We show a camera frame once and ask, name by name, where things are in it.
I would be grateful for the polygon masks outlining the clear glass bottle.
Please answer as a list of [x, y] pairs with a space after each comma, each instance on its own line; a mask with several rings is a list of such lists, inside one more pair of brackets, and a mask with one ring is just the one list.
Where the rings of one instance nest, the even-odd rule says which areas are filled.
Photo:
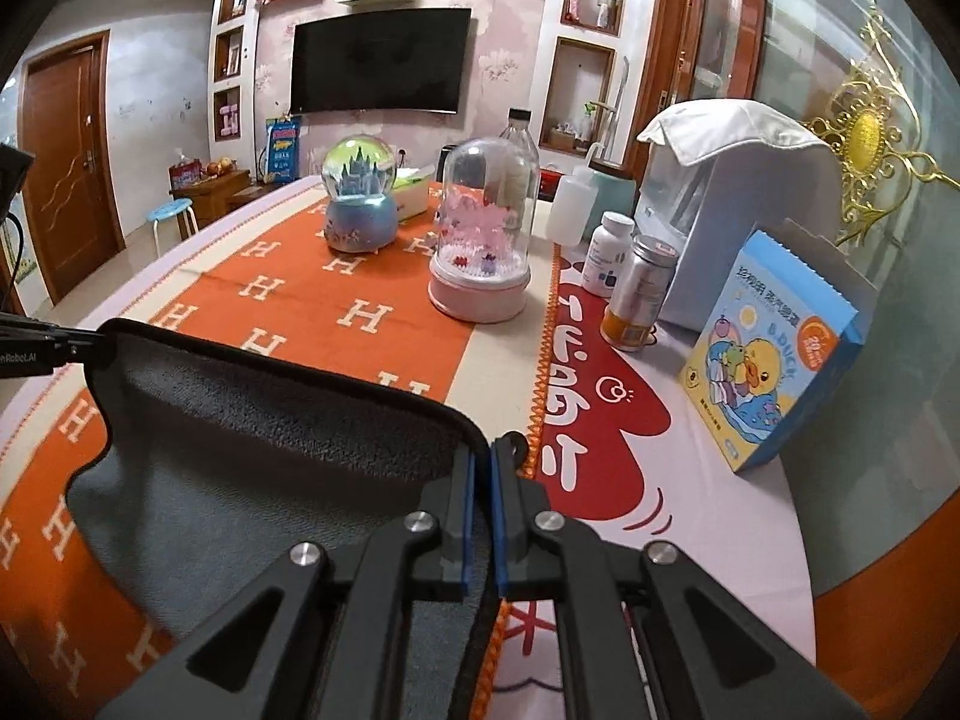
[[505, 128], [501, 130], [500, 137], [524, 151], [533, 163], [538, 163], [540, 161], [539, 150], [534, 138], [530, 135], [530, 119], [532, 119], [530, 110], [512, 107], [508, 110], [508, 120]]

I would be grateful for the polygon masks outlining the red tissue box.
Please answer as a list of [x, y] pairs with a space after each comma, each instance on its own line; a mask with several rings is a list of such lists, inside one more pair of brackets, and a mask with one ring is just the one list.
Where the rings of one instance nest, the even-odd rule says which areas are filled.
[[199, 158], [185, 156], [182, 149], [179, 149], [178, 159], [167, 170], [167, 175], [172, 192], [176, 192], [179, 188], [189, 187], [200, 181], [205, 176], [205, 163]]

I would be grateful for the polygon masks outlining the silver orange supplement jar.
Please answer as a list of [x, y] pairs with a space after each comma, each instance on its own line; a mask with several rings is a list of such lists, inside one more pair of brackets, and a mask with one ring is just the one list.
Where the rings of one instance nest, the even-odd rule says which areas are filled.
[[679, 252], [661, 239], [638, 234], [631, 241], [601, 320], [601, 335], [613, 348], [636, 351], [647, 343], [674, 278]]

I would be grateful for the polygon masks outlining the white cloth on appliance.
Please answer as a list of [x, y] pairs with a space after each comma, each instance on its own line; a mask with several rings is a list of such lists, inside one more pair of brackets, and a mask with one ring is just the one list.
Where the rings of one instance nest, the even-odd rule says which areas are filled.
[[804, 125], [752, 99], [693, 99], [659, 112], [636, 142], [669, 148], [681, 166], [694, 166], [729, 149], [761, 145], [781, 151], [827, 144]]

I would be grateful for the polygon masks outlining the blue standing sign board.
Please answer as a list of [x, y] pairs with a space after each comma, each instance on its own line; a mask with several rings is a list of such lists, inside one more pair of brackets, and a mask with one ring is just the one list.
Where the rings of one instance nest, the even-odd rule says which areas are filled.
[[267, 169], [269, 184], [289, 184], [299, 177], [299, 119], [286, 115], [268, 122]]

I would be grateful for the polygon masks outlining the brown wooden door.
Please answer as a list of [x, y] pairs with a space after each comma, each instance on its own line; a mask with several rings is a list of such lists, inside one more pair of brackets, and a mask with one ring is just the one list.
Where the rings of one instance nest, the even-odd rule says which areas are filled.
[[110, 177], [107, 46], [107, 32], [92, 32], [31, 55], [20, 71], [16, 140], [34, 156], [23, 205], [53, 304], [125, 249]]

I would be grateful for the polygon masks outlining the blue castle snow globe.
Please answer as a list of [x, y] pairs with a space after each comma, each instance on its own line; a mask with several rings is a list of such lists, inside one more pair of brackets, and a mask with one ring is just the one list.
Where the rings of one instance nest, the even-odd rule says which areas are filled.
[[320, 177], [329, 195], [324, 239], [332, 250], [369, 254], [394, 242], [397, 163], [386, 142], [373, 135], [343, 138], [325, 153]]

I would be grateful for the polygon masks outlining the red pot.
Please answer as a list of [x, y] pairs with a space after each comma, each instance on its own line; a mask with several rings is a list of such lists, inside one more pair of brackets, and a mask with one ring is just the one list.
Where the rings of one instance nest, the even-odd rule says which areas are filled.
[[545, 202], [551, 202], [551, 200], [555, 199], [558, 184], [563, 177], [565, 177], [563, 172], [542, 167], [542, 169], [540, 169], [539, 199], [545, 200]]

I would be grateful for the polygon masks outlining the purple grey towel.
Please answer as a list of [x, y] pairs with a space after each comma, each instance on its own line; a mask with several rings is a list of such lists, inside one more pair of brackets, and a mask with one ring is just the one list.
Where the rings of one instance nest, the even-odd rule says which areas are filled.
[[110, 578], [174, 649], [301, 541], [363, 543], [413, 511], [428, 483], [475, 458], [470, 583], [418, 603], [409, 654], [470, 642], [477, 676], [500, 611], [491, 547], [491, 447], [469, 418], [375, 383], [252, 355], [132, 320], [94, 330], [80, 364], [107, 444], [71, 475], [68, 510]]

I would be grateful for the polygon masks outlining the black flat television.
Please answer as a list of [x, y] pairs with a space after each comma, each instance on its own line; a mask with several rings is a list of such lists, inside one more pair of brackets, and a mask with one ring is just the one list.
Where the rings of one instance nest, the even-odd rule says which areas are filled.
[[291, 110], [455, 114], [470, 21], [468, 8], [409, 8], [299, 23]]

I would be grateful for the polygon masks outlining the green tissue box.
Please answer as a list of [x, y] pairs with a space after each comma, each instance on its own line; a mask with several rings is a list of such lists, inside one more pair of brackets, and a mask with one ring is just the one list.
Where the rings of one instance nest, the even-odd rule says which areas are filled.
[[407, 221], [428, 210], [433, 177], [433, 166], [404, 166], [397, 169], [392, 198], [397, 208], [398, 221]]

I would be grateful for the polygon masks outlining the gold door ornament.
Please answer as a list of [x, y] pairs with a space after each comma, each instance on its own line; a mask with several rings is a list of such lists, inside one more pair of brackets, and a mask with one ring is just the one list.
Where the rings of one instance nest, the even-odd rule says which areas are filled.
[[923, 124], [892, 60], [893, 39], [872, 5], [859, 31], [866, 55], [850, 65], [825, 112], [804, 127], [832, 150], [841, 172], [836, 245], [862, 245], [867, 234], [896, 215], [918, 184], [958, 187], [921, 148]]

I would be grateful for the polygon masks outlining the white plastic squeeze bottle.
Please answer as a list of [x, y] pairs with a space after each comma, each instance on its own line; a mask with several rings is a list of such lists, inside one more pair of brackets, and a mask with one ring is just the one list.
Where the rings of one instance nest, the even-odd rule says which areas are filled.
[[574, 247], [583, 238], [590, 213], [596, 203], [597, 187], [594, 171], [589, 166], [578, 166], [565, 174], [551, 200], [545, 234], [556, 245]]

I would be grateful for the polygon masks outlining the wooden TV cabinet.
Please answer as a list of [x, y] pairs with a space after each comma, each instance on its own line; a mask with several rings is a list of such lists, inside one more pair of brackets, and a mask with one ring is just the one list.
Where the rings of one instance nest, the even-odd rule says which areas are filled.
[[262, 199], [272, 192], [270, 185], [259, 184], [251, 177], [251, 172], [228, 172], [223, 176], [210, 177], [205, 181], [171, 190], [173, 199], [189, 199], [194, 210], [195, 221], [200, 229], [205, 229], [223, 216], [239, 210], [254, 200]]

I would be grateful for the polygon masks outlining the white water dispenser appliance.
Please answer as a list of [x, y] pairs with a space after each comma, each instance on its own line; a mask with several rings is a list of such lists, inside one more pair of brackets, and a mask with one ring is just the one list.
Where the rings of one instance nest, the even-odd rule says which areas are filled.
[[654, 145], [640, 188], [638, 231], [679, 252], [661, 320], [699, 332], [755, 227], [794, 223], [816, 236], [839, 229], [841, 174], [833, 151], [746, 143], [686, 166]]

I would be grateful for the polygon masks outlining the blue duck picture box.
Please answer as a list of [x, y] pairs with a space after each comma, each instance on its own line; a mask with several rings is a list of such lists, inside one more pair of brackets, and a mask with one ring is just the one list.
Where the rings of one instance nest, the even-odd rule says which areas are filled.
[[791, 220], [750, 232], [679, 382], [731, 472], [773, 460], [866, 343], [877, 291]]

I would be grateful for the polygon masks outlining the white pill bottle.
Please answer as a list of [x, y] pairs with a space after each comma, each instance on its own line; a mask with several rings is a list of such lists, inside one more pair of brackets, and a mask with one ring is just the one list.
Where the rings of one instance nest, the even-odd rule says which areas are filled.
[[630, 252], [635, 222], [617, 211], [606, 211], [601, 224], [590, 236], [583, 265], [583, 288], [594, 296], [608, 299], [612, 296], [620, 271]]

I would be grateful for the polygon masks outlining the pink glass dome ornament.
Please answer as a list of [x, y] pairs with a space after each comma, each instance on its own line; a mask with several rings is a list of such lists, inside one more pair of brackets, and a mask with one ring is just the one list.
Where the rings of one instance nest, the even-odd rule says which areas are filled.
[[537, 179], [537, 163], [503, 138], [473, 138], [449, 154], [428, 283], [436, 309], [470, 323], [523, 312]]

